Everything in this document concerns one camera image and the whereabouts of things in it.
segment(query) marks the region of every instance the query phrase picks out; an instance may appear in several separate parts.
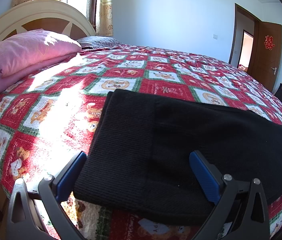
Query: door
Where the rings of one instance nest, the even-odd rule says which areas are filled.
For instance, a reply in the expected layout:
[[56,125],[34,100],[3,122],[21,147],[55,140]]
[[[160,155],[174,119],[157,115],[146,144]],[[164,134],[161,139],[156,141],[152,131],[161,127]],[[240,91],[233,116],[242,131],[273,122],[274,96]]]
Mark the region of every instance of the door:
[[257,25],[247,73],[272,92],[281,60],[282,25],[261,21]]

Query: red chinese character sticker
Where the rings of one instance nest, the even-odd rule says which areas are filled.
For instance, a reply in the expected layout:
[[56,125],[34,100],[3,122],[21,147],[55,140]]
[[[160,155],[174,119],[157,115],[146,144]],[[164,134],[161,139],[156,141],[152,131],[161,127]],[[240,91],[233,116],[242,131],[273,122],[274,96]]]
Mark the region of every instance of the red chinese character sticker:
[[275,47],[275,44],[273,44],[273,37],[272,36],[265,36],[265,42],[264,42],[265,48],[272,50]]

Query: cream arched headboard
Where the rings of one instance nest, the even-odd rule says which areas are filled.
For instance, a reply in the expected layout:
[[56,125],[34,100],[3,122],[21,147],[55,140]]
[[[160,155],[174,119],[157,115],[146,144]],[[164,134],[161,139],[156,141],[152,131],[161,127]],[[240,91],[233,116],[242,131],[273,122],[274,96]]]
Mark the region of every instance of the cream arched headboard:
[[19,4],[0,16],[0,41],[40,28],[74,40],[96,35],[88,19],[72,6],[56,0],[34,0]]

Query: bedspread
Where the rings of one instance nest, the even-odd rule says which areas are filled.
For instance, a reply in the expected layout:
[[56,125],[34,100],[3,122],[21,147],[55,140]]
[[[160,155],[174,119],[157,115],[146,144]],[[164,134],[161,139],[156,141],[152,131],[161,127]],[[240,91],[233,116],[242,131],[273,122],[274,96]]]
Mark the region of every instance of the bedspread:
[[[250,109],[282,125],[282,103],[247,73],[220,60],[128,45],[84,50],[0,94],[0,183],[7,195],[17,178],[38,181],[73,151],[88,152],[106,95],[115,89]],[[73,195],[62,206],[88,239],[186,240],[199,228],[157,224]],[[269,215],[273,235],[282,227],[282,196],[269,205]]]

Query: black folded garment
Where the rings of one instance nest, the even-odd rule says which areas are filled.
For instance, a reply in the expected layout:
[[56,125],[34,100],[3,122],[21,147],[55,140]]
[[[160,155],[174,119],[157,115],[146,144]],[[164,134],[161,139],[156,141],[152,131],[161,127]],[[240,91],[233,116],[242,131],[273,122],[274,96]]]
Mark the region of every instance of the black folded garment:
[[282,195],[282,125],[236,108],[108,93],[74,196],[155,222],[200,225],[212,211],[189,166],[200,150],[222,174]]

